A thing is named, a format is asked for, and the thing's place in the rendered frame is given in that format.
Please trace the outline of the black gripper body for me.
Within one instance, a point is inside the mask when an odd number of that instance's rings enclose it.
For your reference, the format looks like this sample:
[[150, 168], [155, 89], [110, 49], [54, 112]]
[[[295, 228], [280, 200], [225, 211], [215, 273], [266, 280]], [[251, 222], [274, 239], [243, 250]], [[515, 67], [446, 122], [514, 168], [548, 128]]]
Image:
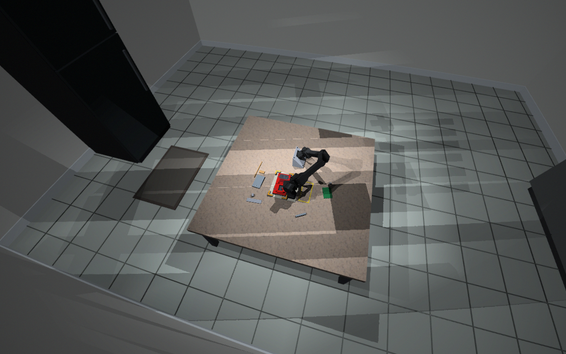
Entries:
[[287, 198], [288, 199], [295, 199], [296, 198], [296, 190], [297, 190], [297, 188], [294, 187], [293, 190], [290, 193], [287, 194]]

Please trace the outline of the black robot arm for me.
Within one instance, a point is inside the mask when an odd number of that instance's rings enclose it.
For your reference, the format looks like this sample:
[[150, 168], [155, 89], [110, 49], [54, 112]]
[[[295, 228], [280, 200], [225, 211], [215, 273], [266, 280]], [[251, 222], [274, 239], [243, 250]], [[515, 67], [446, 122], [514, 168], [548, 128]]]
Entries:
[[283, 190], [286, 193], [290, 193], [291, 190], [293, 190], [294, 187], [300, 188], [301, 186], [303, 186], [303, 184], [305, 184], [308, 181], [308, 178], [313, 173], [315, 173], [317, 170], [319, 170], [321, 167], [323, 167], [324, 164], [328, 163], [328, 161], [330, 159], [330, 156], [325, 149], [322, 149], [321, 151], [314, 151], [314, 150], [311, 150], [308, 147], [303, 147], [301, 151], [297, 150], [296, 156], [300, 160], [302, 160], [302, 158], [304, 158], [304, 157], [306, 157], [307, 159], [311, 158], [311, 157], [317, 157], [317, 162], [314, 163], [305, 172], [302, 172], [300, 174], [296, 173], [296, 174], [292, 175], [290, 181], [284, 180], [283, 181]]

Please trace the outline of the green flat patch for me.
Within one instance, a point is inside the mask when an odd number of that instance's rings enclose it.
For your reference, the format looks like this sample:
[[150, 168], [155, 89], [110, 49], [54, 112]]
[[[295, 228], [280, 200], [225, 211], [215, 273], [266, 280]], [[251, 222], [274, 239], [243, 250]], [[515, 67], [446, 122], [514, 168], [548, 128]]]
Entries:
[[323, 196], [324, 199], [332, 199], [332, 188], [331, 187], [323, 187]]

